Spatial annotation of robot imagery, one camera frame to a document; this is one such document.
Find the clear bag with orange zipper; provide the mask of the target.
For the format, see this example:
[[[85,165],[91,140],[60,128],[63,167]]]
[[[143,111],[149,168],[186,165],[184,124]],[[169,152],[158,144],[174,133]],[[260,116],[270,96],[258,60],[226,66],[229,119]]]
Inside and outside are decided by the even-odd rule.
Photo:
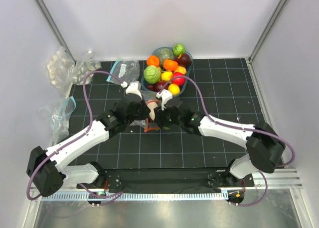
[[[153,91],[141,91],[143,100],[147,105],[148,101],[157,101],[159,103],[159,99],[156,98],[156,92]],[[153,130],[159,130],[159,125],[155,123],[155,121],[151,120],[149,117],[150,110],[147,107],[147,116],[146,118],[141,118],[134,120],[130,126],[140,126],[144,132],[150,132]]]

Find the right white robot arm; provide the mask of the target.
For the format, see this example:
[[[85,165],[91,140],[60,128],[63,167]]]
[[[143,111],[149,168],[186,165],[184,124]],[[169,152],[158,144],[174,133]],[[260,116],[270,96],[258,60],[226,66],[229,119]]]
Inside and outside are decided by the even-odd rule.
[[[244,177],[257,171],[273,173],[285,150],[285,144],[265,122],[253,125],[220,120],[193,112],[176,98],[165,105],[158,102],[151,109],[150,117],[160,128],[175,124],[188,134],[215,137],[245,148],[247,154],[232,160],[224,172],[223,177],[229,186],[237,186]]]

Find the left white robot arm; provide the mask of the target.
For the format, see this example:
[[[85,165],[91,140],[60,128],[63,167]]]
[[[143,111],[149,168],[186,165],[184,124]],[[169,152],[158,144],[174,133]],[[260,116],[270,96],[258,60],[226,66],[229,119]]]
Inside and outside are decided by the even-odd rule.
[[[40,196],[48,197],[67,185],[86,183],[101,188],[106,173],[97,162],[81,166],[70,166],[70,162],[123,132],[134,121],[147,119],[149,113],[141,93],[128,93],[111,110],[91,120],[85,129],[72,137],[45,150],[40,146],[34,148],[26,170],[30,178],[27,189],[35,185]]]

